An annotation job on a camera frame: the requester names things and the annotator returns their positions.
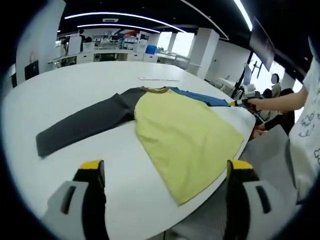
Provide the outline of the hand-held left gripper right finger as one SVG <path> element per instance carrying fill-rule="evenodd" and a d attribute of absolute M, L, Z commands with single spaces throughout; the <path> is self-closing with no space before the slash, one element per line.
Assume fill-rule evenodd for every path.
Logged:
<path fill-rule="evenodd" d="M 225 240 L 271 240 L 294 215 L 294 193 L 259 179 L 253 166 L 227 161 Z"/>

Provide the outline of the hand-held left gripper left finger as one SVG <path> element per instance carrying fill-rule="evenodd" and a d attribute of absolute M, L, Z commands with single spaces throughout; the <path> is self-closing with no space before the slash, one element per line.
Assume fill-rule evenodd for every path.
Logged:
<path fill-rule="evenodd" d="M 43 223 L 60 240 L 108 240 L 106 202 L 104 161 L 87 161 L 51 195 Z"/>

